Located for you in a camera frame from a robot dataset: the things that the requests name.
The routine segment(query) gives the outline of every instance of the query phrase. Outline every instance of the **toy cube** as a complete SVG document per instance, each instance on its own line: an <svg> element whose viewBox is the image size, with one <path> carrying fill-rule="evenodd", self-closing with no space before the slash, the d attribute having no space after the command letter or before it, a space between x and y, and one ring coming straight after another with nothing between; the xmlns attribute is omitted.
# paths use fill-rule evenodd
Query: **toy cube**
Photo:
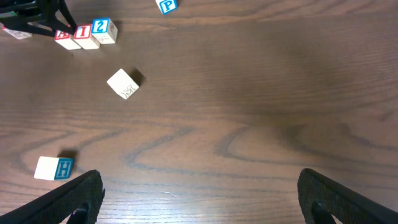
<svg viewBox="0 0 398 224"><path fill-rule="evenodd" d="M32 37L32 35L33 35L31 33L22 32L22 31L18 31L18 30L10 30L10 29L7 29L5 26L3 26L2 29L4 31L6 31L7 33L11 34L13 37L15 37L18 40Z"/></svg>
<svg viewBox="0 0 398 224"><path fill-rule="evenodd" d="M156 0L156 3L163 15L178 8L176 0Z"/></svg>
<svg viewBox="0 0 398 224"><path fill-rule="evenodd" d="M72 173L73 159L40 156L35 178L42 180L63 180Z"/></svg>
<svg viewBox="0 0 398 224"><path fill-rule="evenodd" d="M91 33L92 24L81 25L76 28L73 40L86 50L98 49L100 42Z"/></svg>
<svg viewBox="0 0 398 224"><path fill-rule="evenodd" d="M139 86L132 78L123 70L120 69L108 81L108 85L123 99L129 98Z"/></svg>
<svg viewBox="0 0 398 224"><path fill-rule="evenodd" d="M95 19L92 33L101 44L115 44L118 28L116 28L110 18Z"/></svg>
<svg viewBox="0 0 398 224"><path fill-rule="evenodd" d="M81 47L73 40L73 36L64 32L57 30L55 32L55 41L62 47L68 50L80 49Z"/></svg>

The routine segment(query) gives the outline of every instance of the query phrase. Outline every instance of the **wooden table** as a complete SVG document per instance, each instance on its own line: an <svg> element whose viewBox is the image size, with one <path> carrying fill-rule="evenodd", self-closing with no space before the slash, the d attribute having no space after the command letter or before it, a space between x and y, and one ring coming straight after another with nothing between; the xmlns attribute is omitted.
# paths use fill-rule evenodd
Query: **wooden table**
<svg viewBox="0 0 398 224"><path fill-rule="evenodd" d="M69 0L116 45L0 34L0 214L62 185L39 156L101 172L98 223L303 223L304 167L398 210L394 0ZM107 79L145 77L128 100Z"/></svg>

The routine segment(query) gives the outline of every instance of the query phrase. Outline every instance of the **blue and white block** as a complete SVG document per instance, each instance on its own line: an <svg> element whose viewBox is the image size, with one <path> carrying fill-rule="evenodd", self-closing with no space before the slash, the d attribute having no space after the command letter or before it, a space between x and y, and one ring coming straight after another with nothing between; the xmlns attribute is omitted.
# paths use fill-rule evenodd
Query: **blue and white block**
<svg viewBox="0 0 398 224"><path fill-rule="evenodd" d="M93 21L91 33L101 44L115 44L118 28L110 18L99 18Z"/></svg>
<svg viewBox="0 0 398 224"><path fill-rule="evenodd" d="M63 180L72 173L73 159L40 156L35 178L42 180Z"/></svg>
<svg viewBox="0 0 398 224"><path fill-rule="evenodd" d="M176 0L156 0L156 3L163 15L178 8Z"/></svg>

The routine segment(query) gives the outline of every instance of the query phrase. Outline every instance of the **alphabet block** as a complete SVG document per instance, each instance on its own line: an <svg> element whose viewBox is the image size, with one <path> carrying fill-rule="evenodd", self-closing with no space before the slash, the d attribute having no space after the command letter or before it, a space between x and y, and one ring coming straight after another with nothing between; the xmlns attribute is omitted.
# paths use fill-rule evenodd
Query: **alphabet block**
<svg viewBox="0 0 398 224"><path fill-rule="evenodd" d="M68 50L80 49L81 47L73 40L73 36L64 32L57 30L55 32L55 41L62 47Z"/></svg>
<svg viewBox="0 0 398 224"><path fill-rule="evenodd" d="M73 159L40 156L35 178L42 180L63 180L72 173Z"/></svg>
<svg viewBox="0 0 398 224"><path fill-rule="evenodd" d="M118 37L118 28L110 18L95 19L92 33L101 44L115 44Z"/></svg>
<svg viewBox="0 0 398 224"><path fill-rule="evenodd" d="M78 26L73 36L73 40L86 50L98 49L100 42L91 33L92 24Z"/></svg>
<svg viewBox="0 0 398 224"><path fill-rule="evenodd" d="M108 81L108 85L123 99L128 99L139 86L132 78L123 70L120 69Z"/></svg>
<svg viewBox="0 0 398 224"><path fill-rule="evenodd" d="M18 31L18 30L10 30L10 29L7 29L5 26L3 26L2 29L18 40L32 37L31 33L22 32L22 31Z"/></svg>
<svg viewBox="0 0 398 224"><path fill-rule="evenodd" d="M163 15L178 8L176 0L156 0L156 3Z"/></svg>

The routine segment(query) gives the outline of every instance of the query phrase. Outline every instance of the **number 2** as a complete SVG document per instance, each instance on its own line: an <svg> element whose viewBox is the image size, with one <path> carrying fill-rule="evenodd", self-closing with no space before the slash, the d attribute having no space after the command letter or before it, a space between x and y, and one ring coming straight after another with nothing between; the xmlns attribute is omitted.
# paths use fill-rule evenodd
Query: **number 2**
<svg viewBox="0 0 398 224"><path fill-rule="evenodd" d="M104 21L99 21L99 22L98 22L98 25L99 25L99 26L98 26L98 28L97 28L97 31L100 30L101 27L104 25Z"/></svg>

